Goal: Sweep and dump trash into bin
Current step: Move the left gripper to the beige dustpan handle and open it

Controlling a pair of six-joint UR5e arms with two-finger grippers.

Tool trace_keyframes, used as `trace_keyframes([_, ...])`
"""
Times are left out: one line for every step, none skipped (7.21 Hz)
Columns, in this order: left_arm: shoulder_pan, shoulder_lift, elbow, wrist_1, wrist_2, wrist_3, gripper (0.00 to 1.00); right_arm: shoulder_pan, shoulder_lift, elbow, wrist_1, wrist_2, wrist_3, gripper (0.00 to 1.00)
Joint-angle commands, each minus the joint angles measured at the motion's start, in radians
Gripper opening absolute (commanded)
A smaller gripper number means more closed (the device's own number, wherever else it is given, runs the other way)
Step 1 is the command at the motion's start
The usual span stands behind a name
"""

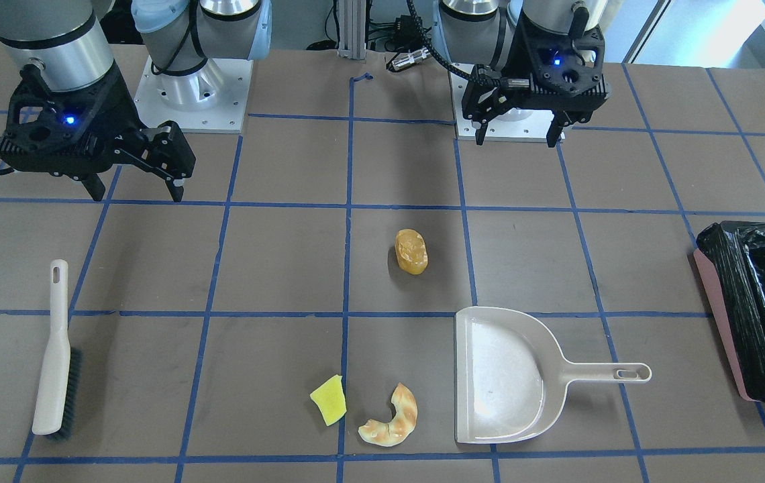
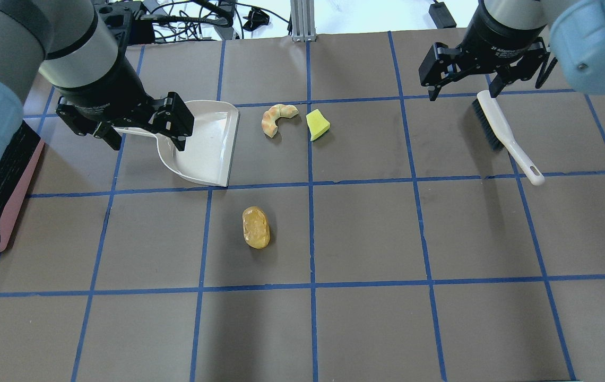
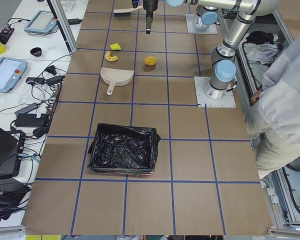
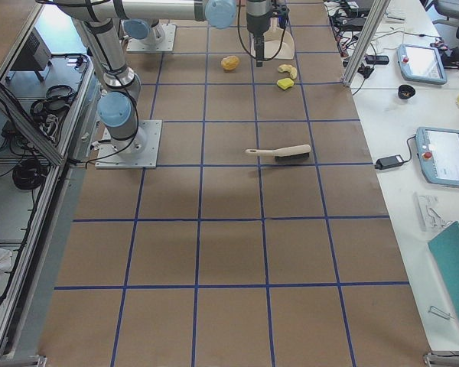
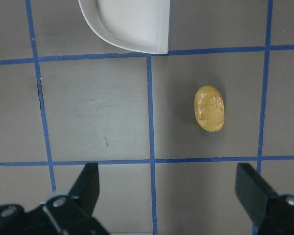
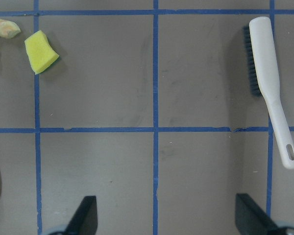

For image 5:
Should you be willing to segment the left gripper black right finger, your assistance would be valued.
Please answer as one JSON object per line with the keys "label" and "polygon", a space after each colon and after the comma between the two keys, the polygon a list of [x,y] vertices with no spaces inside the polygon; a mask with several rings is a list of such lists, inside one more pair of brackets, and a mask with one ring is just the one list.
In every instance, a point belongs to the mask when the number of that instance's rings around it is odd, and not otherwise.
{"label": "left gripper black right finger", "polygon": [[258,235],[294,235],[294,194],[277,193],[248,163],[238,163],[235,193]]}

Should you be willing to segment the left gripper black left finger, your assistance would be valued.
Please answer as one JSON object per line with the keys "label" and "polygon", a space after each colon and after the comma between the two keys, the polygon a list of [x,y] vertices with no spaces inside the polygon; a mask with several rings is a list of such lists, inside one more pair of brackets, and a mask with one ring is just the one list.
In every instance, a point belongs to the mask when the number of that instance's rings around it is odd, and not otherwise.
{"label": "left gripper black left finger", "polygon": [[98,235],[99,223],[92,217],[98,196],[98,164],[87,163],[69,192],[50,198],[43,211],[60,235]]}

